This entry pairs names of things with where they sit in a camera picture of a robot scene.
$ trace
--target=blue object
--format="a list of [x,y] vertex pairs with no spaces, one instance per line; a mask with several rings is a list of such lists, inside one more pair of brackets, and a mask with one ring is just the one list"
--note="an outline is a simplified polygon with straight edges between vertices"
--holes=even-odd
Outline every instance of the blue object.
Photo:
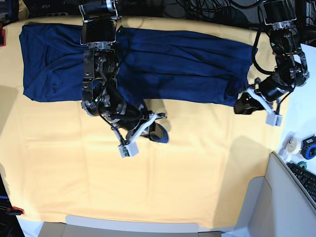
[[[233,106],[247,84],[251,46],[188,31],[126,28],[117,35],[121,57],[118,89],[131,104],[144,98]],[[81,27],[26,25],[20,42],[24,95],[41,102],[81,100]]]
[[307,150],[306,153],[305,153],[305,159],[312,159],[312,158],[314,158],[314,157],[316,156],[316,152],[314,152],[314,155],[312,155],[312,156],[310,157],[311,149],[316,149],[316,144],[315,144],[315,145],[312,145],[312,146],[310,146],[310,147],[308,148],[308,150]]
[[305,161],[300,161],[297,163],[297,165],[303,169],[306,169],[307,168],[307,164]]
[[168,143],[169,136],[168,136],[168,132],[166,131],[166,129],[164,129],[164,127],[158,123],[156,123],[156,126],[159,126],[162,129],[162,136],[161,136],[161,138],[157,138],[157,139],[154,137],[151,137],[151,140],[154,142],[158,142],[158,143]]
[[7,196],[0,196],[0,199],[9,200]]

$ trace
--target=wire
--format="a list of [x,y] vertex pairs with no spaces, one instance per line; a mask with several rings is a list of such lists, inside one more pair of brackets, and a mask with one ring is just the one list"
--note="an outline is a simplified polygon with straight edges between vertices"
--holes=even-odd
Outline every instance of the wire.
[[313,18],[311,18],[310,16],[307,16],[307,17],[306,17],[306,19],[311,19],[311,20],[312,20],[312,22],[316,25],[315,20],[314,20]]
[[281,99],[280,103],[277,104],[277,108],[276,108],[276,114],[277,114],[277,115],[280,113],[281,103],[294,91],[295,87],[296,87],[296,81],[294,82],[294,87],[293,87],[293,89],[292,89],[291,91],[289,91],[289,92],[286,94],[286,96],[284,96],[284,97]]
[[164,12],[163,14],[166,15],[167,17],[175,18],[175,19],[185,19],[185,17],[186,17],[186,15],[180,16],[180,17],[178,17],[178,16],[171,16],[171,15],[168,14],[167,12]]
[[262,9],[261,9],[260,6],[258,6],[258,20],[259,20],[259,24],[262,23],[262,21],[261,21],[261,15],[263,15],[263,14],[262,14]]
[[100,116],[109,126],[111,126],[111,128],[117,133],[117,135],[119,136],[119,141],[120,141],[121,145],[123,145],[123,146],[126,145],[125,140],[123,139],[122,135],[120,134],[118,128],[115,127],[113,124],[111,124],[109,121],[107,121],[107,119],[106,119],[105,117],[103,117],[102,114],[100,113],[99,101],[100,101],[100,100],[98,100],[98,103],[97,103],[97,111],[98,111],[99,116]]
[[127,51],[126,51],[125,55],[122,57],[120,63],[118,64],[118,67],[120,67],[125,62],[128,54],[130,52],[130,39],[129,39],[128,33],[127,33],[127,31],[125,30],[125,28],[123,26],[121,26],[119,28],[119,30],[123,30],[124,33],[125,33],[125,36],[126,36],[126,39],[127,39]]
[[252,47],[252,50],[251,50],[251,59],[252,59],[252,62],[253,62],[253,65],[255,66],[255,68],[263,73],[263,74],[266,74],[266,75],[272,75],[274,72],[270,72],[270,71],[266,71],[264,69],[262,69],[259,64],[257,63],[256,61],[256,49],[257,49],[257,46],[258,46],[258,42],[259,42],[259,38],[260,38],[260,34],[261,34],[261,26],[259,26],[258,28],[258,32],[257,32],[257,35],[256,35],[256,39],[255,39],[255,42],[253,44],[253,47]]
[[252,5],[248,5],[248,6],[243,6],[243,5],[239,5],[238,3],[234,2],[233,0],[228,0],[232,5],[241,8],[241,9],[251,9],[254,7],[259,6],[263,0],[258,0],[256,3],[252,4]]
[[237,27],[258,27],[258,24],[234,24],[238,15],[236,8],[232,7],[230,0],[175,0],[183,8],[186,19],[214,22]]
[[178,3],[173,2],[173,3],[168,3],[168,4],[166,4],[166,6],[171,6],[171,5],[178,5]]

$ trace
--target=folded cloth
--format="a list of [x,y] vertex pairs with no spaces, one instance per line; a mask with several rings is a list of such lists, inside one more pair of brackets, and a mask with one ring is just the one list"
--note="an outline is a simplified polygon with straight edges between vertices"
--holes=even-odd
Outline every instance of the folded cloth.
[[[23,26],[24,95],[41,102],[81,100],[83,51],[78,26]],[[174,99],[232,106],[246,84],[251,46],[188,31],[127,28],[117,35],[118,89],[135,104]]]

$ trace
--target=yellow tablecloth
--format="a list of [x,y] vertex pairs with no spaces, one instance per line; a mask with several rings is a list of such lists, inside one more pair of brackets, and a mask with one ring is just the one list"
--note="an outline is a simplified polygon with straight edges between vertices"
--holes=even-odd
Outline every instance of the yellow tablecloth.
[[[67,215],[122,221],[236,224],[249,181],[263,176],[281,127],[266,112],[235,115],[231,107],[150,100],[170,142],[139,139],[140,154],[121,158],[114,133],[80,102],[39,103],[23,96],[21,27],[30,22],[81,24],[79,17],[31,19],[8,25],[0,48],[0,172],[21,218],[64,222]],[[256,32],[196,21],[124,17],[125,27],[188,30],[252,45]],[[258,63],[273,70],[262,34]],[[253,66],[248,79],[261,76]]]

